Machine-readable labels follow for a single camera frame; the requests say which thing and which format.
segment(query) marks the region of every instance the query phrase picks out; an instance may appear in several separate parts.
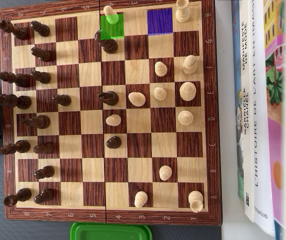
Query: wooden chessboard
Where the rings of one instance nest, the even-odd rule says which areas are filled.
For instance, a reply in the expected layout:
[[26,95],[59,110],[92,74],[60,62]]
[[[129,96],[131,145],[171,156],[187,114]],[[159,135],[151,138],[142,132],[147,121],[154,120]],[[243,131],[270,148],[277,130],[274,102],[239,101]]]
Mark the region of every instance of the wooden chessboard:
[[[105,53],[94,40],[108,4],[123,24],[123,36],[115,36],[114,54]],[[27,153],[4,156],[4,195],[21,188],[32,191],[30,200],[5,208],[8,219],[222,223],[214,0],[192,0],[189,6],[191,17],[185,23],[176,20],[174,0],[66,0],[0,10],[0,20],[28,29],[27,40],[0,31],[1,70],[51,75],[49,84],[31,80],[26,88],[2,82],[3,94],[32,100],[26,110],[2,109],[4,144],[18,140],[31,144]],[[48,25],[50,35],[40,37],[29,27],[32,20]],[[50,50],[51,60],[35,58],[34,46]],[[197,56],[198,69],[192,75],[181,68],[188,55]],[[157,61],[168,68],[164,77],[154,72]],[[180,98],[184,82],[196,87],[192,101]],[[165,100],[154,98],[156,87],[167,91]],[[116,92],[117,105],[102,104],[101,91]],[[143,93],[146,103],[133,106],[128,99],[131,92]],[[71,105],[55,105],[51,100],[55,94],[69,95]],[[183,110],[194,115],[189,126],[177,120]],[[121,116],[117,127],[105,123],[112,114]],[[48,116],[50,126],[22,125],[23,119],[37,115]],[[106,147],[112,136],[121,138],[120,148]],[[53,153],[33,152],[34,146],[46,142],[54,144]],[[33,173],[47,165],[54,167],[54,176],[34,178]],[[172,169],[167,181],[159,176],[163,165]],[[53,200],[34,203],[34,196],[45,188],[54,189]],[[194,190],[204,197],[199,213],[189,207],[188,196]],[[138,191],[148,195],[142,208],[134,206]]]

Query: chess piece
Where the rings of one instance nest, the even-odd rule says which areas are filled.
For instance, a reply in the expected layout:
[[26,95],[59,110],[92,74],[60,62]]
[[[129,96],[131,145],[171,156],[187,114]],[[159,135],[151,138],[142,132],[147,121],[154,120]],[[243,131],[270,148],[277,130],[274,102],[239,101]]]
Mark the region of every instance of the chess piece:
[[119,96],[114,91],[100,92],[98,98],[110,106],[114,106],[119,101]]
[[105,122],[107,125],[116,127],[116,126],[121,124],[121,117],[117,114],[113,114],[113,115],[107,117]]
[[46,129],[50,125],[50,119],[48,116],[39,115],[30,119],[23,119],[24,125],[37,129]]
[[156,87],[154,89],[154,97],[156,100],[163,101],[167,98],[167,91],[162,87]]
[[68,106],[71,104],[71,98],[68,95],[62,94],[62,95],[54,95],[52,97],[53,102],[56,104],[61,104],[62,106]]
[[95,33],[94,39],[108,54],[112,54],[118,49],[117,42],[114,39],[111,39],[111,37],[104,30],[98,30]]
[[121,146],[121,144],[122,144],[121,138],[119,138],[118,136],[113,136],[106,142],[106,146],[109,149],[117,149]]
[[36,31],[42,37],[46,37],[50,34],[50,28],[38,21],[32,21],[31,28],[34,29],[34,31]]
[[147,201],[148,201],[148,195],[144,191],[139,191],[135,195],[134,205],[137,208],[141,208],[144,206],[144,204],[146,204]]
[[54,168],[52,166],[45,166],[34,173],[36,179],[50,178],[54,175]]
[[0,29],[7,33],[12,33],[14,37],[20,40],[25,40],[28,37],[28,30],[22,26],[14,26],[6,20],[0,22]]
[[185,58],[182,64],[182,70],[185,74],[193,74],[197,71],[197,57],[193,55],[189,55]]
[[31,53],[33,56],[39,58],[43,62],[48,62],[51,59],[51,53],[49,50],[46,49],[41,49],[39,47],[32,47],[31,48]]
[[34,153],[36,154],[51,154],[54,150],[53,144],[50,142],[36,145],[33,148]]
[[0,147],[0,154],[8,155],[16,152],[23,154],[30,150],[30,143],[26,140],[18,140],[15,144],[8,144]]
[[168,68],[165,66],[165,64],[161,61],[158,61],[155,63],[155,73],[159,77],[163,77],[167,74]]
[[110,5],[107,5],[103,8],[106,20],[109,24],[117,24],[119,21],[119,15],[113,10]]
[[32,196],[32,192],[30,189],[22,188],[18,190],[16,194],[11,194],[11,195],[6,196],[3,200],[3,203],[5,206],[11,207],[17,204],[18,201],[25,202],[29,200],[31,196]]
[[141,107],[146,102],[145,96],[140,92],[131,92],[128,95],[128,99],[136,107]]
[[181,111],[178,116],[178,121],[180,124],[184,125],[184,126],[188,126],[193,122],[193,114],[190,111]]
[[197,89],[193,83],[187,81],[179,88],[179,94],[184,101],[192,101],[195,98]]
[[33,80],[39,81],[42,84],[48,84],[51,81],[51,75],[44,71],[32,71],[31,77]]
[[158,173],[159,173],[160,179],[162,179],[163,181],[166,181],[172,176],[172,169],[169,166],[164,165],[159,168]]
[[0,95],[0,106],[19,109],[28,109],[31,106],[31,99],[28,96],[15,96],[14,94]]
[[199,191],[192,191],[188,195],[189,206],[194,213],[198,213],[203,209],[203,195]]
[[177,0],[176,7],[176,20],[178,20],[180,23],[185,23],[187,20],[189,20],[191,16],[189,0]]
[[52,200],[53,197],[54,197],[54,191],[50,188],[47,188],[43,190],[41,193],[39,193],[38,195],[36,195],[36,197],[34,198],[34,202],[36,204],[42,204],[46,201]]

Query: green container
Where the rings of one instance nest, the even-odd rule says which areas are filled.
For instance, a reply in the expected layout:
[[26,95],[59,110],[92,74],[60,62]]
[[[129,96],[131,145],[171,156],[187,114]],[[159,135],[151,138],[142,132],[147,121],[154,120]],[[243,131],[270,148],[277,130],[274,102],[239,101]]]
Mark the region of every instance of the green container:
[[152,240],[152,233],[146,225],[75,222],[69,240]]

